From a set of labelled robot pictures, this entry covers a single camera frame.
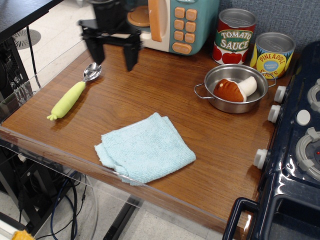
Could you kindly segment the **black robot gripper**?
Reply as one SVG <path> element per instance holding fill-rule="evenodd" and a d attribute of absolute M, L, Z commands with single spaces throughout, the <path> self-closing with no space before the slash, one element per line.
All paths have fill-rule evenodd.
<path fill-rule="evenodd" d="M 82 36 L 93 61 L 101 65 L 105 60 L 104 44 L 122 46 L 127 71 L 138 62 L 142 46 L 141 31 L 129 24 L 127 14 L 136 7 L 135 0 L 90 0 L 94 19 L 80 20 Z"/>

